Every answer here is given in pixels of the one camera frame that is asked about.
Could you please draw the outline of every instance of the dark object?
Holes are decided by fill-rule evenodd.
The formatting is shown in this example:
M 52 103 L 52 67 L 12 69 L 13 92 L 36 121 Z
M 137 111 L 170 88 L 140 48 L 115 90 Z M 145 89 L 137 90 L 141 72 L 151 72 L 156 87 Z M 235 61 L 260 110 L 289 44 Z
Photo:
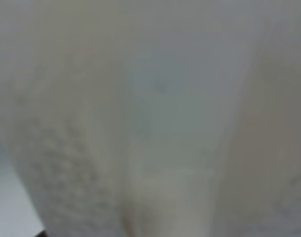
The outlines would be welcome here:
M 45 231 L 40 232 L 37 236 L 35 237 L 48 237 L 48 235 L 46 235 Z

